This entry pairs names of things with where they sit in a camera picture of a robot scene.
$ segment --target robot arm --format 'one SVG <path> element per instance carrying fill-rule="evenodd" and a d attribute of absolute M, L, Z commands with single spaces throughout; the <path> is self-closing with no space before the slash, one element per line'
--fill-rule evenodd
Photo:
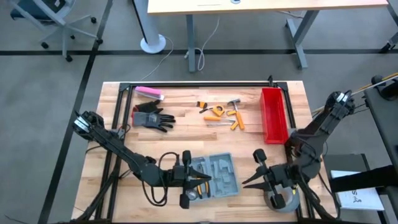
<path fill-rule="evenodd" d="M 243 184 L 262 177 L 263 183 L 247 185 L 244 188 L 261 189 L 264 198 L 273 210 L 278 212 L 293 212 L 299 205 L 300 197 L 295 194 L 293 200 L 283 198 L 281 189 L 290 189 L 295 192 L 297 185 L 309 199 L 314 209 L 323 219 L 335 219 L 320 205 L 319 198 L 309 188 L 310 179 L 317 176 L 321 166 L 323 144 L 337 127 L 338 123 L 350 114 L 353 114 L 355 105 L 351 92 L 332 93 L 325 105 L 325 109 L 304 129 L 292 133 L 285 143 L 285 150 L 295 156 L 295 160 L 285 164 L 266 166 L 266 155 L 262 149 L 253 153 L 254 160 L 259 164 L 256 173 Z"/>
<path fill-rule="evenodd" d="M 173 168 L 162 170 L 156 165 L 155 159 L 134 153 L 124 146 L 116 133 L 104 128 L 104 121 L 100 115 L 87 111 L 83 114 L 76 113 L 76 115 L 77 119 L 73 124 L 75 132 L 89 141 L 96 141 L 104 149 L 115 153 L 128 164 L 139 180 L 146 182 L 151 187 L 182 187 L 183 193 L 180 196 L 182 208 L 189 208 L 187 190 L 211 180 L 210 176 L 202 174 L 190 166 L 190 151 L 184 151 L 182 154 L 183 166 L 180 165 L 179 155 L 176 154 L 177 158 Z"/>

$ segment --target pliers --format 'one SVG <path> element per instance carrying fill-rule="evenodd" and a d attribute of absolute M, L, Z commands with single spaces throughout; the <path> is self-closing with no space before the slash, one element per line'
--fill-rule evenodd
<path fill-rule="evenodd" d="M 204 174 L 203 166 L 202 166 L 201 164 L 198 165 L 198 171 L 201 172 L 202 174 Z M 210 198 L 211 194 L 210 194 L 210 186 L 209 186 L 209 183 L 208 183 L 208 182 L 205 182 L 205 188 L 206 188 L 207 197 Z M 202 196 L 202 194 L 201 194 L 201 187 L 200 187 L 200 185 L 198 185 L 197 189 L 198 189 L 199 198 L 202 199 L 203 196 Z"/>

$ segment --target black glove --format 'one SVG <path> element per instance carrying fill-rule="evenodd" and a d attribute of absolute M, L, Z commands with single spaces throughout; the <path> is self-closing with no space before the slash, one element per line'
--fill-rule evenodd
<path fill-rule="evenodd" d="M 160 113 L 163 108 L 157 108 L 156 105 L 160 103 L 160 100 L 155 100 L 153 102 L 143 103 L 140 105 L 136 105 L 132 110 L 134 112 L 144 112 L 144 113 Z"/>
<path fill-rule="evenodd" d="M 132 125 L 144 126 L 145 128 L 155 128 L 163 132 L 167 132 L 164 127 L 173 128 L 171 124 L 165 122 L 175 123 L 174 116 L 167 114 L 143 113 L 133 112 Z"/>

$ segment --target gray plastic tray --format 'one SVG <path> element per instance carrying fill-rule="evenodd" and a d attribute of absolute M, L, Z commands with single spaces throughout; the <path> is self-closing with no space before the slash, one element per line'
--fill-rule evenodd
<path fill-rule="evenodd" d="M 211 176 L 211 181 L 209 181 L 210 198 L 207 195 L 205 184 L 201 184 L 202 199 L 198 197 L 194 201 L 239 194 L 239 185 L 230 153 L 226 152 L 210 155 L 208 157 L 192 158 L 191 165 L 195 170 L 198 170 L 198 166 L 201 165 L 203 167 L 203 173 Z"/>

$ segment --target floor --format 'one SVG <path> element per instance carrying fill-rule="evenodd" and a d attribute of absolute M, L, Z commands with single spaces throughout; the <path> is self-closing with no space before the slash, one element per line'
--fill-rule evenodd
<path fill-rule="evenodd" d="M 68 19 L 92 14 L 101 21 L 107 2 L 77 1 Z M 398 10 L 397 0 L 393 0 L 392 5 Z M 0 185 L 0 211 L 26 223 L 37 223 L 72 109 L 79 106 L 75 100 L 78 90 L 84 90 L 83 76 L 90 78 L 80 110 L 95 110 L 103 82 L 138 81 L 164 55 L 136 51 L 140 49 L 142 34 L 130 0 L 113 1 L 99 52 L 135 50 L 136 55 L 93 55 L 89 50 L 94 40 L 76 35 L 76 39 L 70 41 L 72 63 L 59 55 L 47 55 L 36 42 L 41 33 L 24 20 L 13 21 L 10 10 L 5 1 L 0 1 L 0 179 L 4 180 Z M 292 49 L 284 28 L 287 17 L 276 12 L 220 15 L 220 27 L 206 48 Z M 217 15 L 195 16 L 198 45 L 212 32 L 217 18 Z M 98 27 L 99 23 L 94 25 L 89 21 L 81 25 L 92 33 L 97 32 Z M 174 49 L 186 49 L 183 16 L 161 17 L 159 30 L 173 40 Z M 335 90 L 356 90 L 369 83 L 374 75 L 397 72 L 398 54 L 371 54 L 397 31 L 384 7 L 321 11 L 303 42 L 305 49 L 319 50 L 307 54 L 309 68 L 306 70 L 297 70 L 295 55 L 280 51 L 207 55 L 205 69 L 192 74 L 188 73 L 183 55 L 173 54 L 146 80 L 264 80 L 269 75 L 276 80 L 303 80 L 310 107 L 315 109 Z M 61 49 L 56 41 L 49 41 L 49 45 L 49 50 Z M 336 49 L 364 49 L 364 54 L 355 50 L 339 54 Z M 359 104 L 363 101 L 361 96 L 356 100 Z M 389 163 L 369 111 L 344 119 L 330 136 L 328 145 L 329 154 L 365 153 L 371 168 Z M 70 218 L 85 147 L 86 141 L 72 137 L 49 223 Z M 389 210 L 388 201 L 384 201 Z M 343 218 L 378 222 L 371 212 L 343 211 Z M 396 223 L 394 216 L 389 218 L 391 223 Z M 15 222 L 0 215 L 0 223 Z"/>

